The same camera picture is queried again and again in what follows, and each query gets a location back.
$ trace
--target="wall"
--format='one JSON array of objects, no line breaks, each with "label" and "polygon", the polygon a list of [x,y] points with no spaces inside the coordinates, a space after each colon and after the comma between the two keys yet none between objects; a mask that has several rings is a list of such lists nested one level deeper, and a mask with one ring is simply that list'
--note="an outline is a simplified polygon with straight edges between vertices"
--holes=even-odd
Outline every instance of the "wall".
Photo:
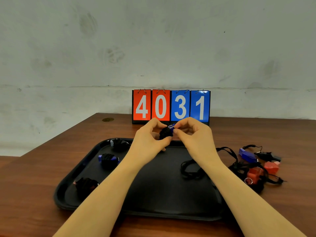
[{"label": "wall", "polygon": [[211,90],[211,116],[316,119],[316,0],[0,0],[0,155],[134,88]]}]

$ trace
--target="red number card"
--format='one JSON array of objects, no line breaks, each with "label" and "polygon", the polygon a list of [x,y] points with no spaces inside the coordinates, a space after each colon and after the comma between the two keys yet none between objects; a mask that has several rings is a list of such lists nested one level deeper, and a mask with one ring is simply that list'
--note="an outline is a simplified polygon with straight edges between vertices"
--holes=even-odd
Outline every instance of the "red number card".
[{"label": "red number card", "polygon": [[133,121],[149,121],[151,90],[133,90]]},{"label": "red number card", "polygon": [[152,118],[170,121],[170,90],[153,90]]}]

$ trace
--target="plastic serving tray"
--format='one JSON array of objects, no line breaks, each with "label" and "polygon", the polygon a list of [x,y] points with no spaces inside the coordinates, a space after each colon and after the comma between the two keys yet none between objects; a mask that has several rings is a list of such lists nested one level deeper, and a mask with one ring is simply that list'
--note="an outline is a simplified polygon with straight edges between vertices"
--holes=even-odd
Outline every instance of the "plastic serving tray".
[{"label": "plastic serving tray", "polygon": [[[101,183],[111,171],[102,168],[98,155],[110,153],[120,160],[125,152],[114,152],[110,140],[97,144],[80,163],[61,181],[54,193],[58,207],[74,211],[81,201],[77,196],[75,180],[89,177]],[[120,138],[132,143],[133,139]],[[146,164],[134,179],[123,204],[121,213],[214,221],[221,219],[226,204],[216,186],[205,175],[202,179],[185,179],[180,165],[192,159],[181,141],[172,141],[165,152],[160,152]],[[196,171],[199,166],[188,166],[187,171]]]}]

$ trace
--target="person's right hand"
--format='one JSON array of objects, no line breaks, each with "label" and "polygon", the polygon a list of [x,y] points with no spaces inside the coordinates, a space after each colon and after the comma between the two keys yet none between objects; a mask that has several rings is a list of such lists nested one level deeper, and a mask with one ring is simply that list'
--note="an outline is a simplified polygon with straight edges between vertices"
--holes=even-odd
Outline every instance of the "person's right hand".
[{"label": "person's right hand", "polygon": [[192,117],[178,121],[173,132],[184,143],[191,157],[201,166],[222,163],[216,152],[211,128]]}]

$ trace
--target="forearm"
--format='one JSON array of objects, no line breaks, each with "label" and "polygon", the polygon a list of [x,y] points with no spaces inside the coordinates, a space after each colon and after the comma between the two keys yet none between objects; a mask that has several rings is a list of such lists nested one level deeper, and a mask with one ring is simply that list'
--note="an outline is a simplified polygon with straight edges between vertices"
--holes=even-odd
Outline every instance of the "forearm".
[{"label": "forearm", "polygon": [[246,237],[305,236],[223,163],[206,160],[200,165],[219,189]]},{"label": "forearm", "polygon": [[141,167],[124,158],[116,169],[82,202],[54,237],[110,236],[127,191]]}]

